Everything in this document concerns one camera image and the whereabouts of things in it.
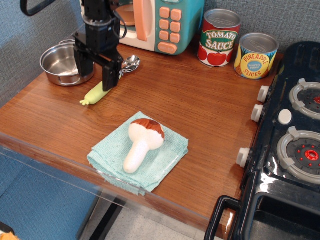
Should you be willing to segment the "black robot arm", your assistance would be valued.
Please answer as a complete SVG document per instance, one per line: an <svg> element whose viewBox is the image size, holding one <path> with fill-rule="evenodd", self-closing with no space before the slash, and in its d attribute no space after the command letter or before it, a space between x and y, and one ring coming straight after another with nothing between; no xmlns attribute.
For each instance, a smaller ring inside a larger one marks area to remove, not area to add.
<svg viewBox="0 0 320 240"><path fill-rule="evenodd" d="M93 72L93 64L102 67L102 89L108 91L118 85L123 57L117 50L120 43L120 15L117 0L83 0L85 29L74 33L74 58L78 73L86 77Z"/></svg>

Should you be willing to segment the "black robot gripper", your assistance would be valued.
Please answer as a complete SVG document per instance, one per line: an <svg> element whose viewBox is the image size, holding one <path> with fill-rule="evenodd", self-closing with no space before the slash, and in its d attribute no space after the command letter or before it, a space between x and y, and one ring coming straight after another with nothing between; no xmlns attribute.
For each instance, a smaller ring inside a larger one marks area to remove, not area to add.
<svg viewBox="0 0 320 240"><path fill-rule="evenodd" d="M74 59L81 77L94 72L94 63L102 66L102 90L107 92L118 85L123 57L117 50L120 43L120 21L102 25L86 24L73 34Z"/></svg>

